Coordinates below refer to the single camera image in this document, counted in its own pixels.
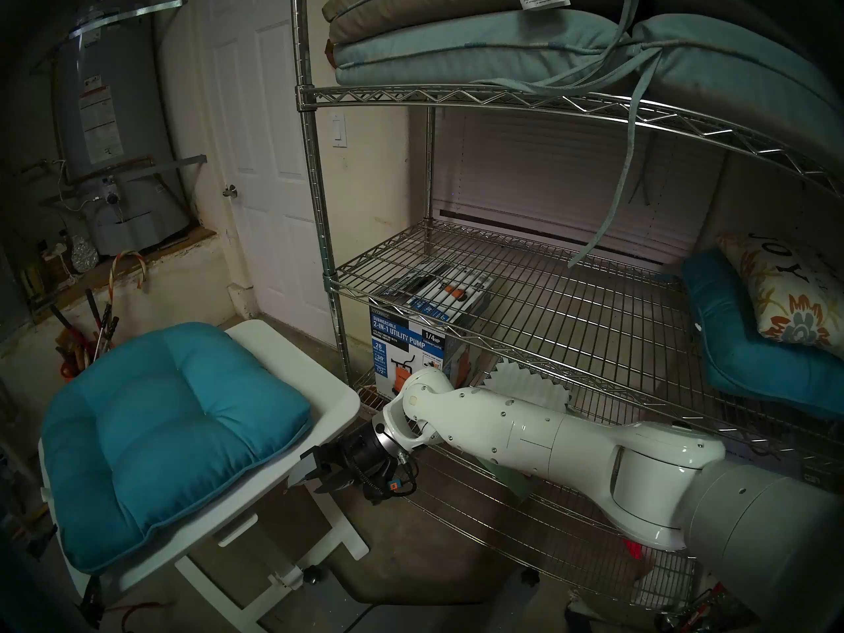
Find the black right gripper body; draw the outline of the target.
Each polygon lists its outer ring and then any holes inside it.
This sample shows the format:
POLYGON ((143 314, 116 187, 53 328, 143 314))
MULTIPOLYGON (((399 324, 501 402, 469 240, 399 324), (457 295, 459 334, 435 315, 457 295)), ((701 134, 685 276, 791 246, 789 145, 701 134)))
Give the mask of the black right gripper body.
POLYGON ((359 487, 371 505, 410 497, 418 488, 418 468, 412 456, 384 448, 378 431, 353 431, 319 448, 319 478, 338 470, 350 470, 356 476, 356 485, 350 487, 359 487))

